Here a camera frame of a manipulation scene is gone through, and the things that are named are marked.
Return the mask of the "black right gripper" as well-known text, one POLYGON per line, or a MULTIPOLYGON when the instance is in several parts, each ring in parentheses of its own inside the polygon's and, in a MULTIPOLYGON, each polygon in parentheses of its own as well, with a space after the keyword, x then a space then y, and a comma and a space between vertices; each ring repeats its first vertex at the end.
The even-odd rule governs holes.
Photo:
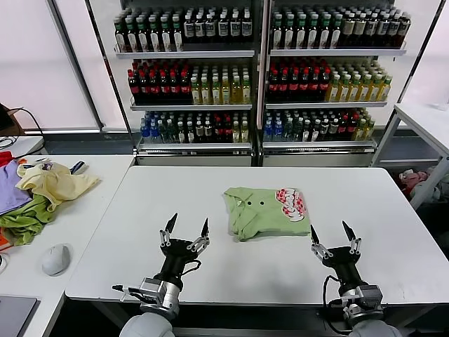
POLYGON ((326 267, 332 268, 340 282, 339 292, 348 292, 358 286, 364 285, 356 264, 360 258, 360 245, 362 238, 355 235, 354 230, 343 220, 342 225, 350 243, 349 246, 341 246, 327 249, 319 241, 319 237, 313 227, 311 231, 311 251, 319 260, 323 260, 326 267))

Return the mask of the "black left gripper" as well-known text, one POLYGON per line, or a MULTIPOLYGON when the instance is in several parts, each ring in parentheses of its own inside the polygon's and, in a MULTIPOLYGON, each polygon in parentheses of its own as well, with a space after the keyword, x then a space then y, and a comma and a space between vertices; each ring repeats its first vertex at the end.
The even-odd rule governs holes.
POLYGON ((185 274, 198 270, 201 266, 198 257, 210 244, 208 219, 205 219, 200 237, 193 242, 171 239, 177 215, 175 213, 165 228, 159 230, 161 251, 165 256, 159 279, 165 282, 180 281, 185 274))

